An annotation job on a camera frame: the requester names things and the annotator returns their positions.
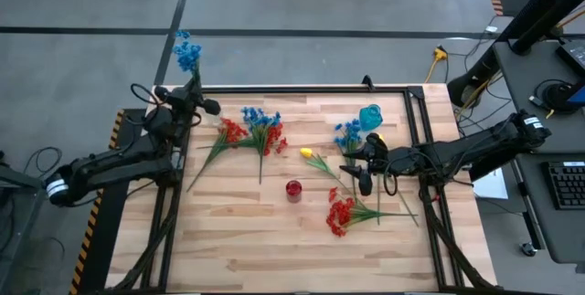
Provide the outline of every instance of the yellow tulip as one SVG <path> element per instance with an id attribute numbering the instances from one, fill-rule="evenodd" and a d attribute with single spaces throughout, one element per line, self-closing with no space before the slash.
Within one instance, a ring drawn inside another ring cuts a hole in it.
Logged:
<path id="1" fill-rule="evenodd" d="M 311 150 L 309 148 L 301 148 L 301 155 L 304 158 L 311 158 L 311 157 L 313 157 L 313 150 Z"/>

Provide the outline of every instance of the wooden table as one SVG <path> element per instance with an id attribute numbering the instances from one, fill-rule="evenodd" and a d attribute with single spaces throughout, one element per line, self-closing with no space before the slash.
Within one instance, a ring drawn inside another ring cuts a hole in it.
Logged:
<path id="1" fill-rule="evenodd" d="M 458 138 L 444 85 L 424 85 L 435 141 Z M 259 184 L 259 157 L 253 149 L 230 149 L 204 172 L 189 193 L 186 188 L 201 168 L 217 130 L 207 116 L 191 132 L 186 173 L 177 219 L 167 291 L 293 292 L 436 290 L 429 236 L 417 196 L 417 178 L 400 177 L 399 190 L 420 226 L 409 216 L 386 216 L 348 229 L 336 237 L 325 223 L 327 194 L 336 181 L 308 165 L 301 147 L 321 154 L 341 180 L 344 159 L 333 143 L 334 127 L 355 118 L 360 108 L 378 104 L 384 123 L 376 131 L 389 148 L 410 145 L 404 99 L 391 93 L 356 94 L 225 94 L 224 117 L 241 121 L 243 106 L 279 111 L 289 147 L 264 160 Z M 418 114 L 419 133 L 424 139 Z M 469 180 L 460 173 L 459 180 Z M 290 204 L 284 186 L 303 184 L 303 200 Z M 132 190 L 146 182 L 131 184 Z M 155 187 L 136 193 L 125 204 L 108 286 L 121 280 L 146 247 L 153 215 Z M 381 191 L 381 210 L 407 213 L 399 197 Z M 473 189 L 461 184 L 445 188 L 457 244 L 489 281 L 495 274 L 485 241 Z M 361 198 L 376 207 L 376 187 Z M 441 248 L 448 280 L 452 280 L 446 249 Z M 158 276 L 155 262 L 153 282 Z"/>

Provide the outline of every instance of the blue glass vase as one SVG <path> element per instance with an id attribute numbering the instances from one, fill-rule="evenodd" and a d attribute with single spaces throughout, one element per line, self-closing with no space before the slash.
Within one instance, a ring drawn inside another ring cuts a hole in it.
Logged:
<path id="1" fill-rule="evenodd" d="M 382 123 L 381 109 L 377 104 L 370 104 L 359 111 L 359 123 L 362 131 L 372 131 Z"/>

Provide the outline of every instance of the keyboard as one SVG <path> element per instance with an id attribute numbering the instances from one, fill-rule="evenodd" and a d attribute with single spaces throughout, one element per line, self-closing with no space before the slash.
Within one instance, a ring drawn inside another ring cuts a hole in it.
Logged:
<path id="1" fill-rule="evenodd" d="M 542 163 L 557 209 L 585 209 L 585 162 Z"/>

